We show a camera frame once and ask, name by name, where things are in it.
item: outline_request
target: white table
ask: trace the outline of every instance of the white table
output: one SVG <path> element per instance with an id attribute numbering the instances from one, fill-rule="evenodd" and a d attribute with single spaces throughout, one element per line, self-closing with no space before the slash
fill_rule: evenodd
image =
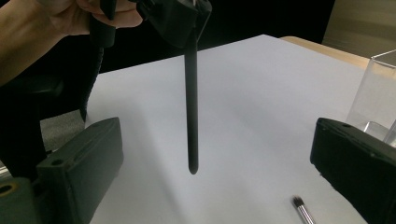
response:
<path id="1" fill-rule="evenodd" d="M 124 164 L 93 224 L 365 223 L 309 161 L 319 117 L 344 121 L 363 69 L 261 35 L 198 53 L 191 175 L 183 57 L 101 74 L 87 124 L 119 117 Z"/>

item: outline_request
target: transparent plastic container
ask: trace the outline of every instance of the transparent plastic container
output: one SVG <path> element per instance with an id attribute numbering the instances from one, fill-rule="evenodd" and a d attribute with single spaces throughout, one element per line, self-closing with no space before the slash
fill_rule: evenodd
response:
<path id="1" fill-rule="evenodd" d="M 346 123 L 396 146 L 396 49 L 370 59 Z"/>

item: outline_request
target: finger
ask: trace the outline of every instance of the finger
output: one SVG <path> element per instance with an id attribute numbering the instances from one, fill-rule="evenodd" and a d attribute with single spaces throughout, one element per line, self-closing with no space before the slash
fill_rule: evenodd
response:
<path id="1" fill-rule="evenodd" d="M 100 1 L 92 1 L 92 0 L 77 0 L 78 5 L 85 11 L 95 13 L 95 14 L 103 14 L 102 9 L 100 8 Z M 116 12 L 122 11 L 130 11 L 136 9 L 136 3 L 127 1 L 127 0 L 119 0 L 116 4 Z"/>
<path id="2" fill-rule="evenodd" d="M 142 17 L 140 17 L 137 10 L 134 9 L 129 11 L 117 12 L 116 15 L 114 16 L 113 21 L 109 20 L 103 14 L 92 14 L 92 15 L 102 23 L 115 26 L 116 28 L 136 27 L 143 21 Z"/>

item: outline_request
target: black stylus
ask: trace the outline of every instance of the black stylus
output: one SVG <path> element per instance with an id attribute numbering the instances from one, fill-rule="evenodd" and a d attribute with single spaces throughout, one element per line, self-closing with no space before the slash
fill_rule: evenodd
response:
<path id="1" fill-rule="evenodd" d="M 187 107 L 187 142 L 189 169 L 198 171 L 198 87 L 197 87 L 197 37 L 192 29 L 184 55 Z"/>

